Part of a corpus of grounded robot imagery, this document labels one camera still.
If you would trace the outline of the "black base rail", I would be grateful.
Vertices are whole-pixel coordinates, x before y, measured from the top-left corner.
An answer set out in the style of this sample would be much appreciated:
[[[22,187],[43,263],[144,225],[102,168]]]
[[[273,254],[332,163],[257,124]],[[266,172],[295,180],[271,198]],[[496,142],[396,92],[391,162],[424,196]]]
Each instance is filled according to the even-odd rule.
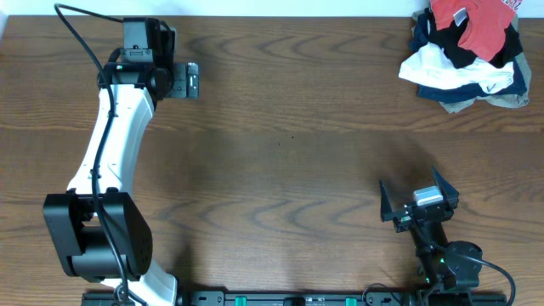
[[[408,292],[366,292],[361,294],[272,294],[199,291],[184,294],[174,306],[395,306],[395,305],[503,306],[504,294],[434,293],[422,302]]]

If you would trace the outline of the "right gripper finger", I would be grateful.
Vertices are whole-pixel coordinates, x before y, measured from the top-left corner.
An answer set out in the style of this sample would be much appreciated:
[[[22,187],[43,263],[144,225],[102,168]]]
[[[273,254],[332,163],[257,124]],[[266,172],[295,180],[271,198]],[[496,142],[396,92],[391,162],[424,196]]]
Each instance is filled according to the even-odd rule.
[[[442,195],[441,203],[445,204],[448,210],[455,210],[458,207],[460,193],[439,173],[435,166],[431,167],[435,185]]]
[[[379,185],[381,193],[380,218],[383,222],[388,222],[394,218],[394,213],[392,211],[391,203],[388,197],[388,192],[386,191],[385,185],[382,180],[379,181]]]

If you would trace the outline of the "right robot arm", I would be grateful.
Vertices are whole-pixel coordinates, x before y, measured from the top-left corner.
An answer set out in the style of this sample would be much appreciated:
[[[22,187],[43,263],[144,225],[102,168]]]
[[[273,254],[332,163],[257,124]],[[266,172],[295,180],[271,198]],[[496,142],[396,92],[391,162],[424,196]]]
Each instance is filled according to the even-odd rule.
[[[408,232],[420,261],[419,272],[428,287],[392,297],[398,305],[474,305],[471,291],[479,286],[482,249],[468,241],[449,241],[443,223],[454,216],[459,192],[433,168],[434,184],[413,192],[413,200],[399,211],[385,184],[380,184],[383,222],[398,233]]]

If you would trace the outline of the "white garment on pile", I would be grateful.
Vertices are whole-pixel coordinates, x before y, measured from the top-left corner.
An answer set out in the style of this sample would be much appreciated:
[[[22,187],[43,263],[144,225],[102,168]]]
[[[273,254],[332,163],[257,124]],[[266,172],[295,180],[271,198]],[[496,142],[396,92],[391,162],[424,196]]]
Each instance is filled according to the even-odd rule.
[[[472,64],[456,68],[444,50],[427,43],[401,63],[399,78],[426,87],[450,90],[476,84],[486,94],[495,94],[513,84],[513,63],[496,68],[476,57]]]

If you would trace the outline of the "black garment on pile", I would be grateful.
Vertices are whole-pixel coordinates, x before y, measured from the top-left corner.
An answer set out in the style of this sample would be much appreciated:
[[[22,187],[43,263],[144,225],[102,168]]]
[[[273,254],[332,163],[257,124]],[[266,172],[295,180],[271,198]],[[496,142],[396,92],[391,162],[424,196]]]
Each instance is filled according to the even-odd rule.
[[[426,8],[424,12],[428,18],[428,40],[444,50],[445,56],[452,62],[455,68],[463,68],[471,65],[476,58],[479,58],[479,55],[472,50],[458,46],[462,33],[467,29],[468,20],[464,20],[459,26],[452,21],[447,28],[438,30],[434,14],[430,8]],[[519,33],[513,25],[510,25],[504,31],[505,41],[502,43],[500,50],[489,60],[489,63],[497,69],[513,61],[516,56],[523,52]]]

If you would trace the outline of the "red t-shirt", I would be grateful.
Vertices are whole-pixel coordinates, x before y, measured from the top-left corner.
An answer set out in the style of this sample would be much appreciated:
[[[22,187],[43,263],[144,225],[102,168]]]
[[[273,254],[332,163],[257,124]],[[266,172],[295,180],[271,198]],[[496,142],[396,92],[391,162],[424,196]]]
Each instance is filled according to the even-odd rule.
[[[430,0],[430,8],[438,31],[449,27],[454,15],[466,9],[467,28],[457,45],[490,61],[502,49],[505,30],[522,3],[522,0]]]

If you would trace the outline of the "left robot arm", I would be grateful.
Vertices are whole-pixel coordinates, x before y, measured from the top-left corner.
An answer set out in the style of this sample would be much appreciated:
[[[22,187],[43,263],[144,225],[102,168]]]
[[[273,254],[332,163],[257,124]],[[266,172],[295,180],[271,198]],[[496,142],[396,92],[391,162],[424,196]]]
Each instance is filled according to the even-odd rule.
[[[195,99],[199,66],[174,61],[177,32],[163,20],[124,18],[123,45],[99,67],[99,112],[82,163],[43,217],[70,277],[112,288],[97,305],[174,305],[178,282],[153,258],[149,225],[133,201],[139,149],[157,104]]]

